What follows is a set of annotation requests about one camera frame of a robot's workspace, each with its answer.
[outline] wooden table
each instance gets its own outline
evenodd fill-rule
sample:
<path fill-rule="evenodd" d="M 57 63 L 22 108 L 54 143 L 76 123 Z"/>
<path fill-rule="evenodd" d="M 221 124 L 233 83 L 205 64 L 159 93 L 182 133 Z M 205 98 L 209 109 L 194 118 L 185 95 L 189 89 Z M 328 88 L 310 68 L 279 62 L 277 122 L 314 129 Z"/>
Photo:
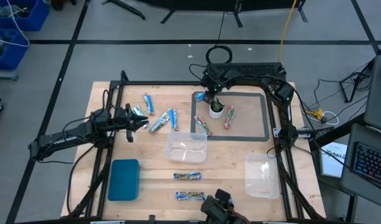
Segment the wooden table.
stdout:
<path fill-rule="evenodd" d="M 101 96 L 103 90 L 108 89 L 108 87 L 109 82 L 95 82 L 93 84 L 86 115 L 102 107 Z M 146 110 L 142 95 L 147 92 L 152 95 L 155 106 L 155 115 L 149 116 L 151 124 L 156 122 L 164 110 L 175 106 L 178 111 L 180 131 L 190 132 L 191 94 L 195 91 L 203 91 L 203 88 L 201 86 L 172 85 L 124 86 L 121 105 L 130 103 L 131 106 L 140 105 L 143 110 Z M 262 89 L 253 86 L 235 86 L 231 88 L 231 91 L 265 94 Z M 298 98 L 294 97 L 291 108 L 293 124 L 297 128 L 303 127 Z M 208 141 L 206 161 L 202 164 L 187 164 L 166 159 L 165 141 L 170 132 L 169 123 L 155 134 L 148 133 L 147 129 L 139 129 L 134 134 L 133 143 L 127 142 L 125 131 L 116 134 L 112 159 L 137 159 L 139 161 L 139 196 L 137 200 L 131 202 L 111 202 L 106 197 L 104 219 L 147 220 L 149 215 L 156 215 L 157 220 L 204 220 L 206 215 L 200 212 L 202 202 L 177 201 L 175 192 L 194 190 L 214 195 L 215 191 L 220 188 L 232 195 L 236 211 L 245 215 L 249 220 L 286 220 L 281 195 L 277 199 L 255 198 L 247 195 L 244 188 L 246 155 L 250 152 L 266 153 L 268 149 L 273 147 L 271 137 L 267 142 Z M 306 140 L 299 139 L 295 145 L 310 150 Z M 89 147 L 89 144 L 78 147 L 76 159 Z M 301 192 L 316 211 L 325 217 L 311 156 L 296 148 L 293 148 L 292 153 Z M 95 155 L 96 150 L 93 149 L 78 163 L 74 171 L 70 195 L 71 208 L 78 204 L 88 190 Z M 175 172 L 195 170 L 202 173 L 202 180 L 186 182 L 173 180 L 173 173 Z M 288 191 L 288 195 L 292 215 L 295 217 L 295 201 L 291 190 Z M 96 214 L 98 200 L 99 192 L 95 193 L 93 215 Z M 63 205 L 62 215 L 66 214 L 66 206 Z"/>

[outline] blue storage bin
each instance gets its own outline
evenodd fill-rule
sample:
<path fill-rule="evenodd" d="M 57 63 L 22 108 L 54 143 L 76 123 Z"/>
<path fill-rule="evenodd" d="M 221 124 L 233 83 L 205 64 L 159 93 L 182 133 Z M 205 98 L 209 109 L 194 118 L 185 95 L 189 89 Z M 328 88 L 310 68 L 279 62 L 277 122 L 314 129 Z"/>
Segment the blue storage bin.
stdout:
<path fill-rule="evenodd" d="M 19 28 L 23 31 L 38 31 L 44 24 L 48 13 L 49 6 L 42 0 L 10 0 L 11 5 L 19 4 L 26 5 L 31 8 L 30 15 L 26 18 L 15 18 Z M 0 0 L 0 6 L 7 6 L 6 0 Z M 16 29 L 14 21 L 11 17 L 0 17 L 0 28 Z"/>
<path fill-rule="evenodd" d="M 26 45 L 27 42 L 18 30 L 0 29 L 0 36 L 4 36 L 6 32 L 12 34 L 12 43 Z M 21 62 L 27 47 L 7 44 L 4 52 L 0 56 L 0 69 L 15 70 Z"/>

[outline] plastic bin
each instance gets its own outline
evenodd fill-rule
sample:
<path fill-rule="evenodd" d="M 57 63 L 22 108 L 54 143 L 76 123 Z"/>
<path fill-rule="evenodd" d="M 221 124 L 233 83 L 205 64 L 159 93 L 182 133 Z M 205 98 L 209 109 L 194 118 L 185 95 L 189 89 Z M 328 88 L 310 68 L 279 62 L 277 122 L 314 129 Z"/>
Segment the plastic bin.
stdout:
<path fill-rule="evenodd" d="M 6 32 L 10 32 L 12 34 L 12 43 L 22 45 L 27 44 L 26 40 L 18 30 L 0 29 L 0 36 L 3 36 Z M 0 56 L 0 69 L 15 70 L 21 62 L 26 50 L 27 47 L 7 44 L 4 52 Z"/>
<path fill-rule="evenodd" d="M 207 136 L 172 132 L 167 138 L 166 155 L 168 159 L 178 162 L 204 162 L 207 156 Z"/>
<path fill-rule="evenodd" d="M 42 0 L 10 0 L 11 5 L 19 4 L 28 5 L 32 10 L 26 18 L 15 18 L 15 21 L 19 28 L 24 31 L 38 31 L 44 24 L 48 13 L 49 6 Z M 6 0 L 0 0 L 0 6 L 7 6 Z M 15 23 L 11 17 L 0 17 L 0 28 L 16 29 Z"/>
<path fill-rule="evenodd" d="M 246 194 L 253 197 L 278 198 L 276 157 L 250 153 L 246 157 Z"/>

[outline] candy bar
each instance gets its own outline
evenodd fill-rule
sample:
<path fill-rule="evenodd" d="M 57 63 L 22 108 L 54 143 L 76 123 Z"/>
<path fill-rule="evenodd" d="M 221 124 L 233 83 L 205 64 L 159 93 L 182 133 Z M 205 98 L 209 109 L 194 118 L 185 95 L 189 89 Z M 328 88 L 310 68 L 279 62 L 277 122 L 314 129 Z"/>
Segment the candy bar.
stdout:
<path fill-rule="evenodd" d="M 226 129 L 230 128 L 230 125 L 232 124 L 232 121 L 233 121 L 233 118 L 234 118 L 235 114 L 236 114 L 236 107 L 235 106 L 230 106 L 227 109 L 226 121 L 225 121 L 225 124 L 223 125 L 224 128 L 226 128 Z"/>
<path fill-rule="evenodd" d="M 143 95 L 143 99 L 145 100 L 146 105 L 147 105 L 147 113 L 148 114 L 154 114 L 152 97 L 150 95 L 148 95 L 147 93 L 145 93 L 145 95 Z"/>
<path fill-rule="evenodd" d="M 177 192 L 177 200 L 205 200 L 204 192 Z"/>
<path fill-rule="evenodd" d="M 169 109 L 168 115 L 170 115 L 172 131 L 179 131 L 177 109 Z"/>
<path fill-rule="evenodd" d="M 154 133 L 158 131 L 160 128 L 166 125 L 169 120 L 170 120 L 169 115 L 167 114 L 167 112 L 164 112 L 164 114 L 161 115 L 161 118 L 158 119 L 158 121 L 150 128 L 149 132 Z"/>
<path fill-rule="evenodd" d="M 207 123 L 205 122 L 205 120 L 198 114 L 196 114 L 195 116 L 195 120 L 196 120 L 196 123 L 197 125 L 200 127 L 200 129 L 202 130 L 202 132 L 207 135 L 207 136 L 210 136 L 212 135 L 213 133 L 209 130 L 208 128 L 208 125 Z"/>
<path fill-rule="evenodd" d="M 204 98 L 205 92 L 197 92 L 195 95 L 196 101 L 202 101 Z"/>
<path fill-rule="evenodd" d="M 200 172 L 187 172 L 183 174 L 173 174 L 174 179 L 179 180 L 200 180 L 201 173 Z"/>

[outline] blue wrapper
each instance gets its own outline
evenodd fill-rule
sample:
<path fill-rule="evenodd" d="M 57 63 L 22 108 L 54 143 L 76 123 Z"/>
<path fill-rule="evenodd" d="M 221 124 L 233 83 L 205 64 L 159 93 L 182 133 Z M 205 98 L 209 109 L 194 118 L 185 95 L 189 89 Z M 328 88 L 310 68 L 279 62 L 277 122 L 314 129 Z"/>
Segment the blue wrapper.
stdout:
<path fill-rule="evenodd" d="M 174 179 L 178 180 L 200 180 L 201 173 L 200 172 L 187 172 L 183 174 L 173 174 Z"/>
<path fill-rule="evenodd" d="M 177 200 L 205 200 L 204 192 L 177 192 Z"/>
<path fill-rule="evenodd" d="M 204 94 L 205 94 L 205 92 L 196 93 L 196 96 L 195 96 L 196 101 L 202 101 L 204 98 Z"/>
<path fill-rule="evenodd" d="M 143 95 L 143 99 L 145 100 L 146 105 L 147 105 L 147 113 L 148 114 L 154 114 L 152 97 L 149 94 L 145 93 L 145 95 Z"/>
<path fill-rule="evenodd" d="M 172 131 L 179 131 L 177 109 L 175 108 L 169 109 L 168 115 L 170 116 L 170 119 L 171 119 Z"/>
<path fill-rule="evenodd" d="M 149 129 L 150 133 L 154 133 L 158 131 L 160 128 L 162 128 L 164 125 L 168 123 L 168 120 L 170 119 L 167 112 L 164 112 L 163 115 L 161 115 L 161 118 L 158 119 L 158 121 Z"/>

